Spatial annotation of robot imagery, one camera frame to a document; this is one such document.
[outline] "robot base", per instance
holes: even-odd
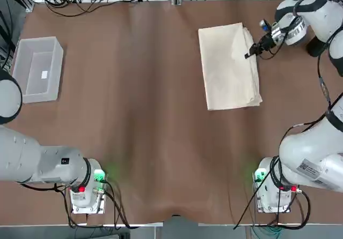
[[[103,171],[96,160],[89,159],[89,162],[91,164],[91,177],[85,191],[78,193],[69,191],[73,214],[104,214],[105,212],[106,196],[104,191],[106,184],[95,179],[95,174]]]
[[[253,189],[254,191],[261,185],[261,182],[265,178],[266,174],[269,172],[269,166],[272,158],[264,158],[259,168],[253,174]],[[275,168],[275,173],[278,176],[278,170]],[[280,206],[279,212],[284,212],[290,201],[292,192],[289,190],[287,192],[280,191]],[[278,212],[278,202],[279,202],[279,188],[277,188],[270,175],[264,181],[263,185],[260,187],[256,193],[256,209],[259,213],[277,213]]]

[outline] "beige towel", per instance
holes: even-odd
[[[242,23],[199,29],[208,110],[259,106],[256,56],[244,54],[253,44]]]

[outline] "sticker label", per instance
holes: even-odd
[[[334,185],[333,183],[323,179],[323,178],[319,178],[315,181],[313,181],[316,184],[321,185],[322,187],[329,189],[329,190],[336,190],[338,188],[338,186]]]
[[[73,200],[85,200],[86,195],[84,193],[75,194],[73,193]]]
[[[62,182],[60,177],[43,178],[42,181],[46,183],[55,183],[55,184]]]
[[[304,159],[296,170],[307,175],[308,177],[311,177],[312,179],[317,179],[321,173],[320,166],[307,159]]]

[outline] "brown cloth surface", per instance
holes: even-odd
[[[257,41],[264,34],[259,21],[273,21],[278,4],[115,4],[74,18],[36,5],[21,37],[57,37],[65,52],[60,94],[55,102],[24,105],[8,127],[42,145],[77,147],[107,170],[115,165],[130,223],[179,214],[234,224],[251,196],[260,160],[277,155],[287,128],[315,120],[326,102],[317,60],[302,44],[284,47],[272,60],[259,59],[260,107],[207,111],[197,30],[243,22]],[[322,72],[334,99],[342,80],[326,54]],[[66,224],[60,194],[7,182],[0,188],[1,225]],[[343,223],[340,194],[304,190],[312,201],[310,222]],[[280,221],[301,222],[296,204]],[[112,204],[107,202],[105,217],[93,215],[89,222],[113,223]],[[249,211],[242,223],[252,223]]]

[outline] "green indicator light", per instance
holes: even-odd
[[[94,171],[94,180],[95,181],[103,181],[105,180],[105,172],[101,169],[96,169]]]

